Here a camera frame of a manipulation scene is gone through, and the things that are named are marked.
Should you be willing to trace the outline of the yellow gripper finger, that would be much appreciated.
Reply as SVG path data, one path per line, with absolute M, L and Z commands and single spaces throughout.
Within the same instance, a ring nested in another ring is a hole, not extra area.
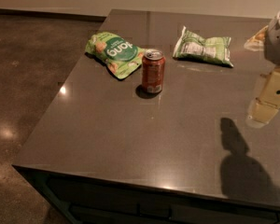
M 254 94 L 247 110 L 246 123 L 253 128 L 262 128 L 280 110 L 280 66 L 267 75 L 259 76 Z

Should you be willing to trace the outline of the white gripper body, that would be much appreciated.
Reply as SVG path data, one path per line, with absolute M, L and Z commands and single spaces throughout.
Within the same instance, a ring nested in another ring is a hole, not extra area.
M 265 59 L 280 65 L 280 10 L 270 21 L 264 42 Z

